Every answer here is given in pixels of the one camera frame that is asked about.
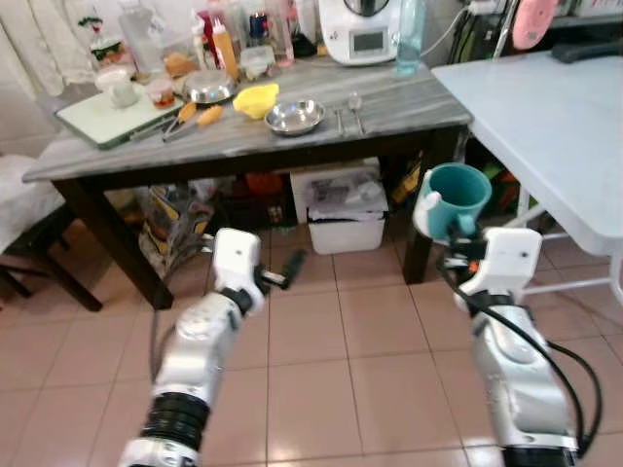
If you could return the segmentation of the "teal green cup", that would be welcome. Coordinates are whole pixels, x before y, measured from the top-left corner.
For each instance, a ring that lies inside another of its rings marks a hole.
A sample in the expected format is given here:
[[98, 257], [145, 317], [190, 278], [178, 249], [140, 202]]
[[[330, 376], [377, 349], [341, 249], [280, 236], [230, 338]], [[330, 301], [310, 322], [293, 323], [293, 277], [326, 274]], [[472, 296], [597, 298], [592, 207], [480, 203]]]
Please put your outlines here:
[[414, 226], [433, 243], [445, 244], [448, 224], [456, 222], [461, 228], [461, 215], [481, 214], [492, 196], [493, 186], [481, 170], [458, 162], [436, 165], [423, 175]]

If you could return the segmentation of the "white storage bin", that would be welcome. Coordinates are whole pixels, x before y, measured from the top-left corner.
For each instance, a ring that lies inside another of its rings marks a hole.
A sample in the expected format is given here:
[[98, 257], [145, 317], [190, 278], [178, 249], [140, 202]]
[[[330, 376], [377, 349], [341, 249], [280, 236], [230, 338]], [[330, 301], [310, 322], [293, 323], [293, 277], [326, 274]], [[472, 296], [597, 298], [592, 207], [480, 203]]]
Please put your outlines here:
[[304, 200], [317, 254], [366, 252], [382, 243], [390, 209], [377, 179], [320, 179], [308, 185]]

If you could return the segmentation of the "dark wooden marble-top table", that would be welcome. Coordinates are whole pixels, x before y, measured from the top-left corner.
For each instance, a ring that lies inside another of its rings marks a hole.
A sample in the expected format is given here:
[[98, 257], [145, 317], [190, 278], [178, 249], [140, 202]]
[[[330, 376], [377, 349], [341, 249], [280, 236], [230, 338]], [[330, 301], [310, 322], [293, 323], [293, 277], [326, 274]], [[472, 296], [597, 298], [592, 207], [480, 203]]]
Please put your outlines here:
[[173, 141], [150, 137], [111, 150], [64, 132], [23, 178], [53, 183], [130, 283], [152, 307], [164, 310], [172, 294], [106, 198], [108, 191], [365, 159], [418, 160], [431, 168], [454, 159], [472, 120], [427, 68], [400, 75], [390, 65], [344, 67], [328, 58], [300, 59], [276, 80], [281, 99], [338, 107], [360, 94], [362, 129], [324, 124], [306, 136], [285, 138], [263, 122], [227, 111], [217, 124]]

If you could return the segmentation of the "colourful printed bag pile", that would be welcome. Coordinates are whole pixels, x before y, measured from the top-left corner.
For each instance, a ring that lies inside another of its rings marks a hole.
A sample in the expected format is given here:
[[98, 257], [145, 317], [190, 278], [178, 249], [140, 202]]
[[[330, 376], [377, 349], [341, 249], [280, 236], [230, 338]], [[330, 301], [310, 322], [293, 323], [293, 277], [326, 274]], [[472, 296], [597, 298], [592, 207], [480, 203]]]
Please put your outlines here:
[[144, 213], [144, 240], [155, 254], [155, 266], [173, 269], [199, 252], [214, 214], [214, 190], [210, 179], [155, 184], [137, 190]]

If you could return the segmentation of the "white folding table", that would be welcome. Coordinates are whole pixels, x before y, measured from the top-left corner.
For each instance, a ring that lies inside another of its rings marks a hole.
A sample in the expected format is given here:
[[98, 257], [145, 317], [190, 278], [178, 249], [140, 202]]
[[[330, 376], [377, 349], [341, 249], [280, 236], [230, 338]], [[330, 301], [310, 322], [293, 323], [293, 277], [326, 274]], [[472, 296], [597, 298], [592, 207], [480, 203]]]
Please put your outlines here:
[[574, 243], [610, 260], [618, 300], [623, 248], [623, 59], [573, 65], [549, 53], [433, 68], [493, 152]]

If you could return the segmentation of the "round stainless steel plate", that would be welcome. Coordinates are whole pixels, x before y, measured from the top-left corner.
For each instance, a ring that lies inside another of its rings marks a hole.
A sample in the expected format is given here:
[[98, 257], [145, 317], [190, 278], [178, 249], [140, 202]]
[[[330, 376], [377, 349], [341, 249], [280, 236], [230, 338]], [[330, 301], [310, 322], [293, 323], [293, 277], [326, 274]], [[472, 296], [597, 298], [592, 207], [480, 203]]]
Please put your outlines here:
[[280, 137], [298, 137], [311, 133], [324, 120], [325, 108], [314, 99], [278, 103], [264, 116], [268, 129]]

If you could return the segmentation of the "steel spoon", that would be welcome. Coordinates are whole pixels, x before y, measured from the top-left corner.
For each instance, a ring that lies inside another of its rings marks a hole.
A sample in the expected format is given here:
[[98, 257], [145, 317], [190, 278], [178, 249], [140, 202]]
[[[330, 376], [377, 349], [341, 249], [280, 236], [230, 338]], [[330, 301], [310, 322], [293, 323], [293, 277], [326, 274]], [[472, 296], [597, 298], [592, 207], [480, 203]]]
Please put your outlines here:
[[352, 92], [348, 95], [348, 110], [354, 116], [357, 133], [365, 133], [365, 125], [362, 123], [361, 111], [362, 111], [362, 97], [357, 92]]

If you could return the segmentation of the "yellow plastic bowl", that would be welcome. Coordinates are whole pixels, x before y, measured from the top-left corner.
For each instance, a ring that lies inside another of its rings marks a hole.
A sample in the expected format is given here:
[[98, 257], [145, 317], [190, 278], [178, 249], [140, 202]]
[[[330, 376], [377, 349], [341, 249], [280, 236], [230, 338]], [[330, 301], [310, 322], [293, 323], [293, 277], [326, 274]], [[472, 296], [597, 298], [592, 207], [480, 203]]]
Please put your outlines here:
[[276, 82], [246, 88], [233, 98], [233, 108], [250, 120], [262, 120], [276, 106], [279, 93]]

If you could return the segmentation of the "dark bag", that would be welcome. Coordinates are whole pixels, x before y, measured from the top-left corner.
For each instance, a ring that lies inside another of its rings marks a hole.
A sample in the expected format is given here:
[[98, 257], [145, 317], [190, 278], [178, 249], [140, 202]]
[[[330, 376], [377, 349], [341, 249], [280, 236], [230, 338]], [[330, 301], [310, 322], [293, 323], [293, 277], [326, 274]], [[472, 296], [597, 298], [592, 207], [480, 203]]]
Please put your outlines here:
[[494, 58], [505, 18], [505, 14], [468, 14], [458, 24], [448, 59], [450, 65]]

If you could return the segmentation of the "stainless steel bowl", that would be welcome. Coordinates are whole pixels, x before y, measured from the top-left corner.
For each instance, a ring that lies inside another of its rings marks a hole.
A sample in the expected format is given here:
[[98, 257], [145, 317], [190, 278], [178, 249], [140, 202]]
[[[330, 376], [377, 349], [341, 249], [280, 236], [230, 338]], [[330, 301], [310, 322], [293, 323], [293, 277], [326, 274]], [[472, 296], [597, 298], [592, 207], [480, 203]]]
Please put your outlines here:
[[196, 105], [215, 105], [235, 96], [237, 82], [224, 70], [193, 71], [184, 77], [184, 96]]

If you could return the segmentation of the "clear water bottle blue cap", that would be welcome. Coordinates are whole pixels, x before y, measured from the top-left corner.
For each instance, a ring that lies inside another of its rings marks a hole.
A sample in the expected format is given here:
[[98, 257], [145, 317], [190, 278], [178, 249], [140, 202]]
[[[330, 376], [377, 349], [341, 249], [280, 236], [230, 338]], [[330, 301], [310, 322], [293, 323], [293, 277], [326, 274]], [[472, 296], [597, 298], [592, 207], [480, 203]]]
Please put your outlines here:
[[395, 71], [400, 76], [413, 75], [422, 67], [423, 29], [427, 0], [401, 0]]

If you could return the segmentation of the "clear lidded food container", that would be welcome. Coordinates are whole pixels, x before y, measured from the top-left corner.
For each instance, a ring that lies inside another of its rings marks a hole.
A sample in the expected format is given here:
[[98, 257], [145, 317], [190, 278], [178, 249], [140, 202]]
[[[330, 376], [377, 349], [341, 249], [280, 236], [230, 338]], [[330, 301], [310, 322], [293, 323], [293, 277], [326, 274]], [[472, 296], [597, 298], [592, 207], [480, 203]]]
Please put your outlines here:
[[275, 50], [271, 46], [249, 46], [241, 51], [238, 67], [244, 81], [270, 79], [275, 70]]

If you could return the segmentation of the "long black object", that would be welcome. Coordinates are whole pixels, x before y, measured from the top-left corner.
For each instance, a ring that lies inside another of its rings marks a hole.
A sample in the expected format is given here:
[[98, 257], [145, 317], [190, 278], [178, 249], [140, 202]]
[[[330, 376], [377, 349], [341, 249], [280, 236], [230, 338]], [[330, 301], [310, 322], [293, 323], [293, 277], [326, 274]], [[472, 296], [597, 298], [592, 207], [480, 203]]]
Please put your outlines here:
[[595, 59], [606, 56], [622, 56], [623, 41], [613, 40], [605, 43], [558, 44], [549, 51], [558, 62], [572, 65], [584, 59]]

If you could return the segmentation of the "small jar with pink lid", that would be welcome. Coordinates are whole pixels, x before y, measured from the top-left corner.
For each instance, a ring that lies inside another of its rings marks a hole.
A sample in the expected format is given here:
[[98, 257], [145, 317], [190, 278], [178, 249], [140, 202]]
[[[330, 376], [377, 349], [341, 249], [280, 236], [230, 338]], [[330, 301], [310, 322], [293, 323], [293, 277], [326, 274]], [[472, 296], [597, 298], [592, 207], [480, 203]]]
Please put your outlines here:
[[156, 110], [167, 110], [175, 105], [177, 96], [173, 89], [173, 81], [168, 77], [156, 77], [144, 85], [147, 97]]

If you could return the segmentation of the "orange squeeze bottle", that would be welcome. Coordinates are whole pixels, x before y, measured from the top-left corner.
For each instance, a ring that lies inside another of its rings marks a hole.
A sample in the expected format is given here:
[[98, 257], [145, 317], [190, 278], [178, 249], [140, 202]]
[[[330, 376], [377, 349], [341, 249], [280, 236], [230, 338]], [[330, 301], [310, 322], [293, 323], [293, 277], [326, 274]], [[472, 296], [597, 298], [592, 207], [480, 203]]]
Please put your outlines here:
[[235, 45], [233, 45], [232, 35], [228, 28], [223, 25], [221, 19], [212, 19], [212, 44], [215, 50], [215, 56], [218, 57], [219, 67], [232, 80], [238, 79], [238, 59], [235, 53]]

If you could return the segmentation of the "white food processor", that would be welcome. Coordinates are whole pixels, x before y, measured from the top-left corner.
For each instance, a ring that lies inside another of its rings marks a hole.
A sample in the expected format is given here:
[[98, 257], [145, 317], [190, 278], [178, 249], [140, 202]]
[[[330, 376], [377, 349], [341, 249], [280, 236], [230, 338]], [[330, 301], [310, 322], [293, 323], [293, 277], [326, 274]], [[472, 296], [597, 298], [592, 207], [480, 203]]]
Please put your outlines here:
[[397, 54], [401, 0], [317, 0], [321, 37], [344, 66], [378, 65]]

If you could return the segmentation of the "brown bread bun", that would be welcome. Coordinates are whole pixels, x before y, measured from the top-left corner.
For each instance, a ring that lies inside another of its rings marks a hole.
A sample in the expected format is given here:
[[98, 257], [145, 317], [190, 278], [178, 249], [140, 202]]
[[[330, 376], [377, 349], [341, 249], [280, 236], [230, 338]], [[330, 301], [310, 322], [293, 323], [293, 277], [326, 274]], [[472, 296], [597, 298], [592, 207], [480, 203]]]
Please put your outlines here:
[[182, 51], [169, 51], [162, 58], [162, 62], [170, 79], [181, 79], [183, 76], [192, 74], [193, 71], [200, 70], [196, 60]]

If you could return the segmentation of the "pale green cutting board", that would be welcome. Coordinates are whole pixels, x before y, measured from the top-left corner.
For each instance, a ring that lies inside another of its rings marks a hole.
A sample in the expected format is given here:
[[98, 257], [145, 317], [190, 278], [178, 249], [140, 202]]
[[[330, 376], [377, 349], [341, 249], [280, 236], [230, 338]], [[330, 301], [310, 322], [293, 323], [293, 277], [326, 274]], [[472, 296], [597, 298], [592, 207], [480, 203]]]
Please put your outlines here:
[[174, 97], [172, 105], [157, 108], [143, 86], [134, 85], [131, 89], [138, 97], [132, 106], [115, 108], [111, 98], [106, 93], [100, 93], [75, 105], [59, 108], [54, 115], [72, 133], [98, 150], [110, 150], [128, 142], [137, 132], [165, 124], [184, 106], [182, 99]]

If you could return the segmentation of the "blue drink can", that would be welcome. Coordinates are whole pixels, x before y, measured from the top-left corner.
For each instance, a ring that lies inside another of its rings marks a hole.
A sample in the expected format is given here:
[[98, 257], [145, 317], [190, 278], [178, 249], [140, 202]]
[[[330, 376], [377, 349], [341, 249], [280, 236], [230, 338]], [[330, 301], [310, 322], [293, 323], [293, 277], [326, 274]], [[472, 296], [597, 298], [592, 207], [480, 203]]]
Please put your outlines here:
[[269, 44], [268, 18], [264, 10], [255, 10], [246, 17], [246, 44], [249, 48], [261, 48]]

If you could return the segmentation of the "white mug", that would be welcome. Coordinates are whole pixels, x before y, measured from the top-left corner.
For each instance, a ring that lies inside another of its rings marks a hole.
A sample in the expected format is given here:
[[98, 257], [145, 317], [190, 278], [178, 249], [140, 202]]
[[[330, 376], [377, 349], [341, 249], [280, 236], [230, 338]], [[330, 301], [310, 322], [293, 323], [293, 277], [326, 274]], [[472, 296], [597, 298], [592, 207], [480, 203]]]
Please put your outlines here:
[[94, 77], [94, 85], [99, 93], [108, 98], [117, 110], [133, 106], [139, 99], [134, 88], [132, 72], [124, 67], [108, 67], [99, 71]]

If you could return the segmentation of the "clear plastic jug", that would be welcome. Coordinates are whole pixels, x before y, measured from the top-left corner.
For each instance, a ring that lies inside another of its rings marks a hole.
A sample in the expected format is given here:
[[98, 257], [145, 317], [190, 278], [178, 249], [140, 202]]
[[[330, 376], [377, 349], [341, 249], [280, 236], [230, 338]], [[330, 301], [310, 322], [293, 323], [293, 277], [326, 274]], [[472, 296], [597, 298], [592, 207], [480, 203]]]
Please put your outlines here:
[[130, 56], [136, 62], [137, 74], [147, 77], [164, 74], [164, 23], [141, 0], [119, 1], [119, 24]]

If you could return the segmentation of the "white hanging cloth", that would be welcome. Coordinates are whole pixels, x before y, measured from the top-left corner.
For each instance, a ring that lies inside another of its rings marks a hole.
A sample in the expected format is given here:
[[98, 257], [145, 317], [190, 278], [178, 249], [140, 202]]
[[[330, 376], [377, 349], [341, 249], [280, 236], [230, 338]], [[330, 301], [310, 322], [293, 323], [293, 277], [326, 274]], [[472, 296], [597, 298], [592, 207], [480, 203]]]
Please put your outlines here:
[[31, 97], [90, 84], [92, 34], [79, 21], [94, 17], [91, 0], [0, 0], [0, 65]]

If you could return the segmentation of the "orange-handled steel tongs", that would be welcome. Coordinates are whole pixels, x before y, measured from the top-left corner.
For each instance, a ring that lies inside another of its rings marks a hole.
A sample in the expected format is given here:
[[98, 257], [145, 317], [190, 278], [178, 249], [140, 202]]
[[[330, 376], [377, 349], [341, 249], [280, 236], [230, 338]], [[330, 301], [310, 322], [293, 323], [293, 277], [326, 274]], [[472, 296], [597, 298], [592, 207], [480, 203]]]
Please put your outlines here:
[[214, 124], [214, 122], [221, 120], [223, 112], [224, 108], [219, 105], [210, 106], [208, 108], [205, 108], [205, 110], [203, 111], [200, 111], [199, 108], [199, 111], [196, 112], [196, 115], [193, 116], [192, 119], [188, 121], [188, 123], [181, 130], [178, 130], [178, 132], [174, 134], [172, 139], [164, 142], [174, 141], [174, 139], [182, 137], [183, 134], [191, 132], [191, 130], [193, 129]]
[[195, 102], [188, 102], [177, 112], [161, 117], [150, 127], [144, 127], [131, 133], [128, 142], [142, 141], [142, 139], [152, 136], [160, 136], [161, 141], [169, 141], [178, 130], [181, 130], [196, 115], [197, 111], [199, 111], [199, 106]]

